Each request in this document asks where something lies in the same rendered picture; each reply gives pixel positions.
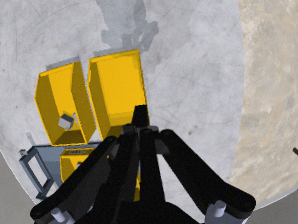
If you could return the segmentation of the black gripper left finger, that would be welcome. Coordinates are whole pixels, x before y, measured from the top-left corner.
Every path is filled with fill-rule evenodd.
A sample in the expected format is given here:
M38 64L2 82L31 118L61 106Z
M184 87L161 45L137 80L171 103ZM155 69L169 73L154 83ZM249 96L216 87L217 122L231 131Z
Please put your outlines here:
M93 203L84 224L116 224L121 200L134 202L140 107L135 106L132 122L122 126L119 137L106 137L55 193L31 209L37 224L74 224Z

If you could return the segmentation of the dark blue-grey metal shelf rack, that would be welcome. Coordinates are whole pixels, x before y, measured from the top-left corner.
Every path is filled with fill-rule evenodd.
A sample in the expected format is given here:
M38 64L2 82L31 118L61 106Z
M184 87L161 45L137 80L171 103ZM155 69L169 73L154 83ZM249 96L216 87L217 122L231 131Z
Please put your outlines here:
M88 144L80 145L67 145L67 146L51 146L51 145L40 145L32 146L28 151L26 149L21 149L18 154L21 157L19 162L26 172L27 176L38 190L38 195L36 199L41 202L47 198L47 193L49 192L54 181L57 186L60 187L63 184L61 180L61 169L60 169L60 155L65 149L74 148L92 148L97 147L100 142L90 142ZM41 149L39 149L41 148ZM46 148L46 149L45 149ZM30 168L28 162L35 156L39 166L41 167L43 173L45 174L47 180L43 187L36 178L32 169Z

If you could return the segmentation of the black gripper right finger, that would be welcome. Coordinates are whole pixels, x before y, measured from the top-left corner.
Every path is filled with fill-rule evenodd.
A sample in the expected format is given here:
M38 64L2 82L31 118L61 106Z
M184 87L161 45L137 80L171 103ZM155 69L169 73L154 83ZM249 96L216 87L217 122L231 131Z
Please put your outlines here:
M138 130L139 224L170 224L157 154L163 156L198 209L206 215L205 224L246 223L256 206L255 198L224 182L173 130L159 132L158 126L149 125L147 104L140 107Z

